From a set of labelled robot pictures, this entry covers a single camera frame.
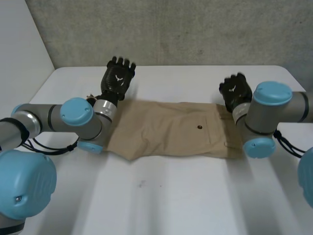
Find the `fabric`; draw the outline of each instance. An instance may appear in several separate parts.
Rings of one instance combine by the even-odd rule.
[[[218,104],[119,102],[107,150],[133,160],[142,156],[242,157],[232,115]]]

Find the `black cable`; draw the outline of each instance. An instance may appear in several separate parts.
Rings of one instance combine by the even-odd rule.
[[[75,141],[75,143],[67,146],[66,148],[50,148],[50,147],[44,146],[43,144],[39,143],[37,140],[34,140],[34,142],[36,144],[38,144],[39,146],[41,146],[41,147],[43,147],[45,149],[55,150],[55,151],[52,151],[52,152],[47,152],[47,151],[42,151],[42,150],[36,149],[30,140],[28,140],[29,144],[24,143],[24,144],[22,144],[22,146],[24,148],[26,148],[26,149],[28,149],[30,151],[36,152],[36,153],[42,153],[42,154],[45,154],[45,155],[56,156],[56,155],[62,155],[62,154],[65,154],[67,152],[73,151],[74,148],[77,147],[78,139]]]
[[[27,142],[29,143],[30,147],[32,147],[32,148],[34,147],[30,140],[28,140]]]
[[[279,144],[290,154],[294,155],[297,158],[301,158],[302,155],[296,153],[296,151],[300,152],[300,153],[305,153],[306,151],[299,149],[297,147],[295,147],[294,145],[292,145],[285,137],[282,136],[282,133],[278,130],[275,130],[274,132],[274,138],[277,139],[277,141],[279,142]]]
[[[39,145],[40,147],[45,148],[45,149],[49,149],[49,150],[63,150],[63,149],[66,149],[66,148],[50,148],[50,147],[44,146],[43,144],[39,143],[35,138],[33,138],[33,141],[37,145]]]
[[[302,156],[300,155],[300,154],[297,154],[297,153],[295,153],[294,151],[290,151],[289,149],[287,149],[284,145],[283,145],[283,143],[281,142],[281,140],[277,140],[279,143],[280,143],[280,145],[287,151],[287,152],[289,152],[290,154],[292,154],[292,155],[294,155],[295,157],[297,157],[297,158],[301,158]]]

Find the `khaki pants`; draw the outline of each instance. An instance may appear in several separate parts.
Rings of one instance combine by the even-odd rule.
[[[107,151],[142,156],[242,157],[232,115],[218,104],[119,102]]]

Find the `light blue joint cap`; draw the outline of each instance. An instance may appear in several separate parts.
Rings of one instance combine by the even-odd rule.
[[[256,138],[247,141],[244,152],[251,158],[267,158],[275,152],[275,142],[269,138]]]
[[[83,98],[72,98],[65,102],[60,109],[62,121],[69,126],[83,126],[93,116],[93,108]]]
[[[9,150],[0,153],[0,179],[0,213],[24,220],[49,204],[57,172],[42,153]]]
[[[17,109],[18,109],[19,107],[21,107],[22,105],[24,105],[24,104],[19,104],[18,106],[16,106],[16,107],[13,109],[13,111],[12,111],[12,113],[11,113],[11,116],[13,116],[13,114],[16,113]]]
[[[263,105],[278,106],[288,103],[292,98],[289,86],[278,82],[262,82],[253,93],[253,99]]]
[[[96,153],[96,154],[100,154],[103,150],[102,146],[99,146],[93,143],[84,142],[84,141],[78,141],[77,147],[87,152]]]
[[[309,149],[298,165],[298,181],[303,189],[303,196],[308,204],[313,208],[313,148]]]

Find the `white wall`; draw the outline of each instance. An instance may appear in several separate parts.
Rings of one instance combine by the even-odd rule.
[[[0,118],[27,103],[54,71],[24,0],[0,0]]]

